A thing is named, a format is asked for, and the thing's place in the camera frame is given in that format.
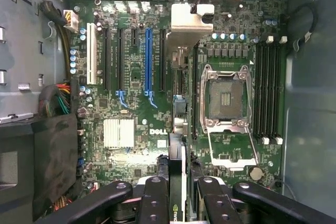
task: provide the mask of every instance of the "screw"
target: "screw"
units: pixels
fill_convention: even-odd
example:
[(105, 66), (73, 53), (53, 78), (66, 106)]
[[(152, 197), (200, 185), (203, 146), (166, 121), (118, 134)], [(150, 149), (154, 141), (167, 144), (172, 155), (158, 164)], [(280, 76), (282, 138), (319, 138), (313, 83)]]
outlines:
[(154, 182), (154, 183), (158, 183), (158, 182), (160, 182), (161, 180), (159, 179), (159, 178), (153, 178), (152, 179), (152, 182)]
[(250, 186), (247, 183), (240, 183), (239, 186), (243, 189), (248, 189)]
[(209, 177), (205, 177), (203, 178), (204, 182), (207, 182), (207, 183), (211, 183), (212, 182), (212, 178), (209, 178)]
[(117, 189), (122, 189), (122, 188), (125, 188), (125, 187), (126, 187), (126, 185), (123, 184), (123, 183), (120, 183), (120, 184), (117, 185)]

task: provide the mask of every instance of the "black pcie slot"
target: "black pcie slot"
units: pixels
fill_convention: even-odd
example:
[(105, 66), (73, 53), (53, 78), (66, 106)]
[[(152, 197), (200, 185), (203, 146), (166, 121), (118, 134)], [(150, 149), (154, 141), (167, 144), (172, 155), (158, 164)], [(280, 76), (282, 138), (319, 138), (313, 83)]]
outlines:
[(124, 30), (118, 29), (117, 30), (117, 90), (124, 89)]
[(197, 64), (198, 64), (198, 44), (194, 46), (193, 49), (193, 102), (192, 102), (192, 137), (193, 141), (197, 140), (197, 115), (196, 115), (196, 105), (197, 105)]
[(159, 91), (166, 90), (166, 56), (165, 56), (166, 30), (160, 29), (160, 80)]
[(101, 54), (101, 63), (104, 64), (103, 71), (103, 83), (104, 89), (111, 90), (111, 68), (112, 68), (112, 58), (111, 58), (111, 34), (110, 29), (103, 28), (103, 50)]
[(131, 29), (131, 46), (132, 47), (138, 46), (138, 38), (139, 38), (138, 29), (132, 28)]

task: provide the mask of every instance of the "chip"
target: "chip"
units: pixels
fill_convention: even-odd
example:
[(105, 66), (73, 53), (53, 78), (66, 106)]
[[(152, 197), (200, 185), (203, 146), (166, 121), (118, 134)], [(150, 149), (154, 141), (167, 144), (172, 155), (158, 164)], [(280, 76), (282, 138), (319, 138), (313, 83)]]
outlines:
[(99, 99), (99, 107), (101, 108), (107, 108), (107, 99), (103, 98), (103, 99)]

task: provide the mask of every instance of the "pcie slot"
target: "pcie slot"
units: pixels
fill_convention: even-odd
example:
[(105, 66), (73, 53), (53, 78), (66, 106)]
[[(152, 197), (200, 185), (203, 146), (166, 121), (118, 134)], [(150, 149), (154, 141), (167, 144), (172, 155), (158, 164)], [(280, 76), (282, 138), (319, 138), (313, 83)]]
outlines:
[(165, 41), (166, 30), (160, 29), (160, 80), (159, 91), (166, 90), (166, 57), (165, 57)]
[(101, 63), (104, 64), (104, 73), (103, 73), (103, 83), (104, 89), (111, 90), (111, 68), (112, 68), (112, 58), (111, 58), (111, 34), (110, 29), (103, 28), (103, 51)]
[(128, 108), (128, 105), (125, 103), (126, 92), (124, 90), (124, 56), (125, 56), (125, 47), (124, 47), (124, 30), (117, 29), (117, 49), (116, 49), (116, 59), (117, 59), (117, 90), (115, 91), (116, 96), (119, 97), (119, 101), (122, 106)]
[(192, 103), (192, 137), (193, 141), (197, 140), (197, 115), (196, 115), (196, 105), (197, 105), (197, 64), (198, 64), (198, 44), (194, 46), (193, 51), (193, 103)]
[(131, 46), (132, 47), (138, 46), (138, 37), (139, 37), (138, 29), (132, 28), (131, 29)]
[(154, 91), (152, 91), (153, 78), (153, 30), (146, 28), (145, 30), (145, 85), (144, 95), (148, 97), (150, 104), (157, 108), (154, 104)]
[(87, 23), (87, 84), (97, 84), (97, 37), (96, 25)]

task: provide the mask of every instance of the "blue pcie slot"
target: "blue pcie slot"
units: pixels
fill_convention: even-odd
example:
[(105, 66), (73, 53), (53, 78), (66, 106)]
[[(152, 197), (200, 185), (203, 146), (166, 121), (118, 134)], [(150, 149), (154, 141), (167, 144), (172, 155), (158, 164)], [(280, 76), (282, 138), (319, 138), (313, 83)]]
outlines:
[(148, 97), (150, 104), (157, 108), (154, 104), (154, 91), (152, 91), (153, 76), (153, 30), (146, 28), (145, 30), (145, 85), (144, 95)]

